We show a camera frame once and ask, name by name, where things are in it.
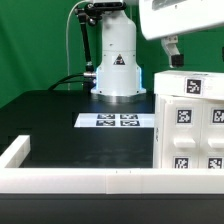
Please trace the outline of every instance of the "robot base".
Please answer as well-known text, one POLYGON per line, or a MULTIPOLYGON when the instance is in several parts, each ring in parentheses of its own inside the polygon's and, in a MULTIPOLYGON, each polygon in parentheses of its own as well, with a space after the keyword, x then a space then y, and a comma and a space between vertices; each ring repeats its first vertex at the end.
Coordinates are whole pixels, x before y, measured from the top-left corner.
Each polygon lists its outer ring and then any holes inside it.
POLYGON ((91 93, 92 99, 101 100, 109 103, 132 103, 140 100, 146 99, 146 92, 140 92, 136 95, 130 96, 112 96, 112 95, 102 95, 98 93, 91 93))

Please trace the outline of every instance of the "white border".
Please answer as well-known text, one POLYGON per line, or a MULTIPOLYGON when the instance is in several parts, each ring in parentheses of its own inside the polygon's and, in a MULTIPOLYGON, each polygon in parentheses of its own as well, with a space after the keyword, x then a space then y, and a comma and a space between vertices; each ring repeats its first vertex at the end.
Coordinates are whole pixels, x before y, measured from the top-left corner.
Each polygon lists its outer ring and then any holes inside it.
POLYGON ((29 139, 19 136, 0 157, 1 194, 224 194, 223 169, 17 168, 29 139))

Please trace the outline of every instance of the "white box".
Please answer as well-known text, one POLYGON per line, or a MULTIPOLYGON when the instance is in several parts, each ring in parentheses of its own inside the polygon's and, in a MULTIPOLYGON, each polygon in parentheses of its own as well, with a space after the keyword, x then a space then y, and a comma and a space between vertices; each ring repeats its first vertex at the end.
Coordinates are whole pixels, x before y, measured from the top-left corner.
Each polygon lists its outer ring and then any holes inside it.
POLYGON ((155 74, 155 94, 224 100, 224 74, 165 71, 155 74))
POLYGON ((203 106, 199 167, 224 168, 224 102, 206 100, 203 106))
POLYGON ((200 99, 157 95, 153 167, 198 167, 203 103, 200 99))
POLYGON ((153 167, 224 168, 224 102, 157 95, 153 167))

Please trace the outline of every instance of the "black and white pattern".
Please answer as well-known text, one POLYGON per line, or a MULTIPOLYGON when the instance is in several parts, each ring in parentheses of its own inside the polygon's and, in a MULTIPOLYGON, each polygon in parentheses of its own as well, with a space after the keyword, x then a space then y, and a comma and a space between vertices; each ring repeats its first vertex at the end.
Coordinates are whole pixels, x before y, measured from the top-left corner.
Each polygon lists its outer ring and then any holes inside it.
POLYGON ((97 119, 115 119, 115 114, 98 114, 97 119))
POLYGON ((201 94, 202 80, 200 79, 187 79, 186 92, 189 94, 201 94))
POLYGON ((138 115, 137 114, 121 114, 120 119, 121 120, 138 119, 138 115))
POLYGON ((191 124, 192 110, 177 110, 177 124, 191 124))
POLYGON ((121 121, 121 126, 130 127, 130 126, 140 126, 139 121, 121 121))
POLYGON ((115 121, 113 121, 113 120, 97 120, 96 126, 104 126, 104 127, 115 126, 115 121))
POLYGON ((208 168, 209 169, 222 169, 223 158, 209 158, 208 168))
POLYGON ((189 158, 183 158, 183 157, 174 158, 174 168, 188 169, 189 168, 189 158))
POLYGON ((153 128, 154 114, 80 113, 75 128, 153 128))
POLYGON ((224 110, 213 110, 212 112, 213 124, 224 124, 224 110))

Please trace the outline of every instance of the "box with markers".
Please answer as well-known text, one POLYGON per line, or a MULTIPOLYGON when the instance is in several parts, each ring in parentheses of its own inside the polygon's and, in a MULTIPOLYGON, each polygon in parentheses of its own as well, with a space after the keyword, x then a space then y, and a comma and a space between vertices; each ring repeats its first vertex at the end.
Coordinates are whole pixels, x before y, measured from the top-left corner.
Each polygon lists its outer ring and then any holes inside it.
POLYGON ((159 95, 224 100, 224 74, 165 71, 155 74, 154 92, 159 95))

